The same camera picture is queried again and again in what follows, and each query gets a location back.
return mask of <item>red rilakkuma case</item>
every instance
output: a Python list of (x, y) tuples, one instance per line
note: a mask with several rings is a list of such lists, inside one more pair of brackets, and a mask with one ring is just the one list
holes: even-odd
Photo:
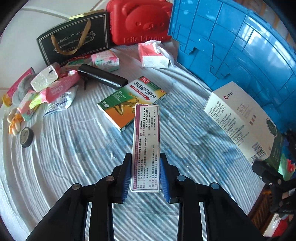
[(132, 45), (148, 40), (169, 41), (172, 4), (165, 0), (110, 0), (112, 41)]

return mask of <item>white box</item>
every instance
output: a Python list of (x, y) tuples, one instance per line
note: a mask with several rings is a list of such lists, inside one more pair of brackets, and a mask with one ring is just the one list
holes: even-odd
[(266, 160), (278, 170), (282, 135), (265, 111), (230, 82), (213, 91), (204, 111), (228, 134), (252, 164)]
[(159, 192), (159, 113), (156, 104), (136, 104), (131, 191)]

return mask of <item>blue plastic crate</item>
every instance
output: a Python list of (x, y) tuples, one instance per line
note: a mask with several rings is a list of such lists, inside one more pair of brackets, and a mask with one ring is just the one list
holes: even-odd
[(296, 55), (269, 23), (231, 0), (175, 0), (169, 34), (177, 61), (212, 90), (234, 81), (296, 131)]

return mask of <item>white wall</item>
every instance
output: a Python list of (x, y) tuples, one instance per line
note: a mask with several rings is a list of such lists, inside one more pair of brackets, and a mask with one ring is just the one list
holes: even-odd
[(27, 69), (46, 67), (36, 38), (68, 17), (106, 7), (108, 0), (30, 0), (0, 38), (0, 88), (9, 88)]

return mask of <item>bear ear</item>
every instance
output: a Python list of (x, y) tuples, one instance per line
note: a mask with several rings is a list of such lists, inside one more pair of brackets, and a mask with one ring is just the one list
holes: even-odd
[(162, 9), (164, 9), (164, 11), (168, 14), (168, 16), (171, 16), (172, 13), (172, 6), (171, 5), (165, 5), (162, 7)]
[(127, 3), (122, 8), (122, 14), (127, 17), (131, 13), (131, 11), (137, 8), (138, 6), (139, 5), (133, 2)]

